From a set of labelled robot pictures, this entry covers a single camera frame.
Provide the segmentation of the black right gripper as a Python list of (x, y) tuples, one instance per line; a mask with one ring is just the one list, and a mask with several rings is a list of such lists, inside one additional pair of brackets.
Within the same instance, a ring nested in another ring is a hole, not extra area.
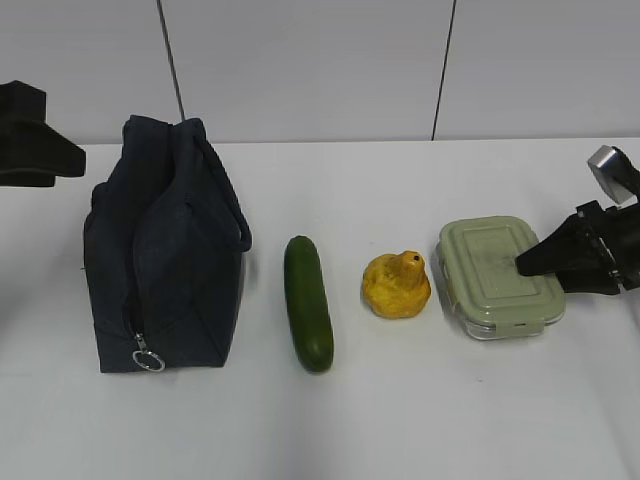
[(522, 276), (555, 275), (565, 293), (618, 295), (639, 287), (639, 204), (580, 205), (515, 260)]

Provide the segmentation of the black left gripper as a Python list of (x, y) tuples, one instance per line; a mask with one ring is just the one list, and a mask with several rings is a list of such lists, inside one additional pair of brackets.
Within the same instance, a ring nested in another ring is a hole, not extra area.
[(18, 80), (2, 84), (1, 186), (51, 188), (86, 172), (86, 152), (46, 125), (46, 92)]

